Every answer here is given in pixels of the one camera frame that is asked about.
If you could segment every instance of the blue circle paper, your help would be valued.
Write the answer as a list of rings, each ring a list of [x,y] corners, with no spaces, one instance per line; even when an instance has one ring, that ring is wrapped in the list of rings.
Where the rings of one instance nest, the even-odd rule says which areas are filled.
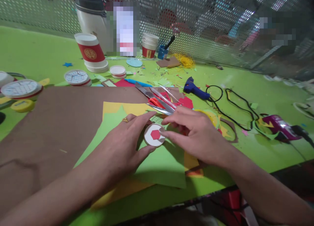
[[[127,59],[127,64],[132,67],[140,67],[143,65],[143,62],[137,59]]]

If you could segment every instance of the hot glue gun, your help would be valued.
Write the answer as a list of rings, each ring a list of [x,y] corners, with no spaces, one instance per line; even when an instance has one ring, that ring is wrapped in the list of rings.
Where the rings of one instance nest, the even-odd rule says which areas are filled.
[[[188,78],[184,85],[183,91],[186,93],[193,93],[199,98],[203,100],[207,100],[210,97],[210,94],[200,90],[198,87],[195,86],[193,82],[194,82],[194,79],[192,77]]]

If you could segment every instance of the perforated metal panel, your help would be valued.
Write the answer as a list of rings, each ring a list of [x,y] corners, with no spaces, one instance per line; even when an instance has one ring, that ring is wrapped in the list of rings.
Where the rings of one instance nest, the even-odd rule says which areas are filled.
[[[160,37],[165,44],[173,34],[179,36],[170,47],[172,53],[183,53],[215,64],[250,68],[272,49],[269,39],[259,34],[260,17],[276,11],[302,11],[313,15],[309,0],[104,0],[138,2],[140,6],[140,37],[143,32]],[[47,33],[80,32],[73,0],[0,0],[1,23],[47,29]],[[313,29],[303,31],[300,45],[293,57],[309,61],[313,57]],[[283,60],[271,57],[258,68],[267,73],[283,71]],[[294,63],[293,73],[301,76],[306,65]]]

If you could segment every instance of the table surface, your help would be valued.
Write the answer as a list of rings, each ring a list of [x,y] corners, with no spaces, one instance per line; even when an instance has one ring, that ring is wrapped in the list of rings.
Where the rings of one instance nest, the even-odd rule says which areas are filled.
[[[71,69],[81,69],[89,75],[93,74],[84,66],[84,61],[81,59],[81,53],[74,39],[0,27],[0,41],[1,70],[3,71],[21,73],[28,79],[36,81],[50,78],[51,84],[63,82],[64,73]],[[63,66],[65,62],[73,63],[73,66],[65,67]],[[173,84],[183,86],[187,78],[192,76],[195,84],[202,90],[206,89],[206,85],[220,86],[224,84],[250,103],[258,103],[258,113],[277,114],[291,125],[305,124],[305,129],[314,138],[314,122],[296,111],[292,106],[293,102],[303,103],[308,98],[306,92],[298,87],[289,87],[283,82],[270,82],[260,74],[231,67],[218,70],[215,66],[197,64],[196,71],[194,69],[172,68],[167,69],[169,74],[166,72],[164,76],[161,76],[165,69],[161,68],[156,71],[157,64],[155,61],[143,61],[145,69],[130,67],[126,64],[126,60],[108,60],[108,62],[109,66],[122,65],[127,71],[136,72],[130,78],[144,83],[167,78]],[[114,82],[118,81],[109,76],[109,73],[100,75],[107,76]],[[214,94],[218,95],[218,91],[213,89],[212,95],[214,96]],[[198,97],[187,96],[192,99],[195,109],[214,111],[213,107]],[[241,107],[245,107],[245,103],[240,101],[238,97],[231,94],[230,98]],[[231,105],[225,94],[218,105],[226,114],[241,124],[246,125],[251,119],[248,113]],[[1,111],[7,117],[0,125],[0,140],[26,115],[25,113],[17,113],[10,108]],[[298,152],[292,145],[276,140],[269,141],[261,135],[249,132],[249,135],[245,136],[237,126],[236,131],[239,143],[234,144],[234,146],[269,173],[304,162],[299,152],[306,160],[314,159],[314,149],[303,139],[293,142]],[[204,178],[187,178],[186,189],[175,189],[161,185],[152,186],[114,202],[101,210],[81,212],[72,224],[103,225],[103,222],[115,224],[234,184],[226,172],[214,166],[206,167],[204,176]]]

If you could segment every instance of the red hexagon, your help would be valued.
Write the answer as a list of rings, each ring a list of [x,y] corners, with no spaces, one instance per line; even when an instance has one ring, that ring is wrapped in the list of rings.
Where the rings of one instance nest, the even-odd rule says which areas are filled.
[[[150,133],[151,137],[154,139],[154,140],[157,140],[157,139],[160,139],[160,132],[159,130],[153,130],[151,133]]]

